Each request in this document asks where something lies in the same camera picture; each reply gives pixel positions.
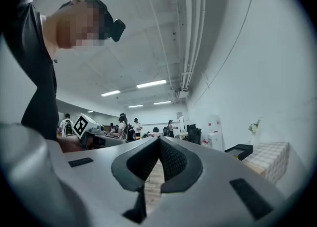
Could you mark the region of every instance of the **fluorescent light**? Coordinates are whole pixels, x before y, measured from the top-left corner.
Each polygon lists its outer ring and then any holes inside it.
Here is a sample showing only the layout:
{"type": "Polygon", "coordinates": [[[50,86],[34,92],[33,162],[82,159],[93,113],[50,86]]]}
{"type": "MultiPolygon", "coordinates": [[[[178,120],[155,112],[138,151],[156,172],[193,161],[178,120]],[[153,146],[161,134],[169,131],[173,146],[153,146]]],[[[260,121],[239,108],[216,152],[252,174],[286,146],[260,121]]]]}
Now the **fluorescent light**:
{"type": "Polygon", "coordinates": [[[158,103],[154,103],[154,105],[160,105],[160,104],[166,104],[166,103],[171,103],[171,101],[158,102],[158,103]]]}
{"type": "Polygon", "coordinates": [[[146,83],[146,84],[141,84],[141,85],[137,85],[137,88],[143,88],[143,87],[150,87],[150,86],[156,86],[156,85],[161,85],[161,84],[165,84],[166,80],[159,80],[159,81],[154,81],[154,82],[150,82],[150,83],[146,83]]]}
{"type": "Polygon", "coordinates": [[[116,91],[106,92],[104,94],[101,94],[101,96],[105,97],[105,96],[109,96],[109,95],[113,95],[113,94],[117,94],[117,93],[120,93],[120,91],[116,90],[116,91]]]}
{"type": "Polygon", "coordinates": [[[143,106],[143,105],[128,106],[128,107],[129,107],[129,108],[132,108],[132,107],[139,107],[139,106],[143,106]]]}

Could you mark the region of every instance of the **wooden floor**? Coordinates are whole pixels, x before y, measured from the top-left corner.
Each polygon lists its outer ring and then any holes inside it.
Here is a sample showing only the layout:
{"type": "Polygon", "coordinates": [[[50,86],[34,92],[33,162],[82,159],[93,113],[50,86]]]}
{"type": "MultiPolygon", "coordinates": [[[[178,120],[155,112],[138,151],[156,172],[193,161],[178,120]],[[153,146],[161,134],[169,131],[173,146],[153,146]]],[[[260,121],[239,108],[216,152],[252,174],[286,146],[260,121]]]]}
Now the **wooden floor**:
{"type": "Polygon", "coordinates": [[[154,166],[150,173],[150,181],[145,183],[145,202],[147,207],[147,215],[159,204],[160,186],[164,183],[163,166],[160,160],[154,166]]]}

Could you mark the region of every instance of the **office chair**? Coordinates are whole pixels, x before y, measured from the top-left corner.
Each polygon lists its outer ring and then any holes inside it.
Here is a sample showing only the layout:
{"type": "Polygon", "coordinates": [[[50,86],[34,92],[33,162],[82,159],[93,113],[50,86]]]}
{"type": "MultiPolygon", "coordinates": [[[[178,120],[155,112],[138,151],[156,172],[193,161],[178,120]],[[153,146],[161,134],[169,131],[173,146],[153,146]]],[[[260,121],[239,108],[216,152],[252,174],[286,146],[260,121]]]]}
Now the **office chair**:
{"type": "Polygon", "coordinates": [[[196,124],[192,124],[192,125],[190,125],[188,127],[188,138],[187,138],[187,140],[189,142],[194,142],[195,141],[195,137],[196,137],[195,129],[196,129],[196,124]]]}
{"type": "Polygon", "coordinates": [[[167,136],[167,127],[163,128],[163,136],[167,136]]]}

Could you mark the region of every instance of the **hand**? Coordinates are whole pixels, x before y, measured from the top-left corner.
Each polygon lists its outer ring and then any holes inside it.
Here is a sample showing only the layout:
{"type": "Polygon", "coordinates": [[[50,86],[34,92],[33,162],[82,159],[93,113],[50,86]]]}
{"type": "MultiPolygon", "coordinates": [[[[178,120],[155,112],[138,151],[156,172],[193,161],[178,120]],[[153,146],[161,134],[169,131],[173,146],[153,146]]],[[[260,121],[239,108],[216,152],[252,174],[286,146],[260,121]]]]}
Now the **hand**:
{"type": "Polygon", "coordinates": [[[80,140],[77,136],[57,137],[62,152],[81,151],[80,140]]]}

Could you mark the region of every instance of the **white table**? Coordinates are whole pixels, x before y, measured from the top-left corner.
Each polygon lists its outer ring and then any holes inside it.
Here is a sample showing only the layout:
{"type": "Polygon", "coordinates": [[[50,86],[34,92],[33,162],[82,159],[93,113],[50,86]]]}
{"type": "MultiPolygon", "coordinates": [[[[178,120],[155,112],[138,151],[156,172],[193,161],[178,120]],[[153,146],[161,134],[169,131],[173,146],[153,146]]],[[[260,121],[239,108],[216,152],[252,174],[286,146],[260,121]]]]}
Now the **white table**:
{"type": "Polygon", "coordinates": [[[181,132],[179,133],[179,139],[183,139],[183,137],[188,136],[188,132],[181,132]]]}
{"type": "Polygon", "coordinates": [[[153,133],[148,133],[148,137],[158,137],[158,136],[163,136],[163,132],[153,132],[153,133]]]}
{"type": "Polygon", "coordinates": [[[289,150],[288,142],[260,143],[242,162],[276,184],[286,172],[289,150]]]}

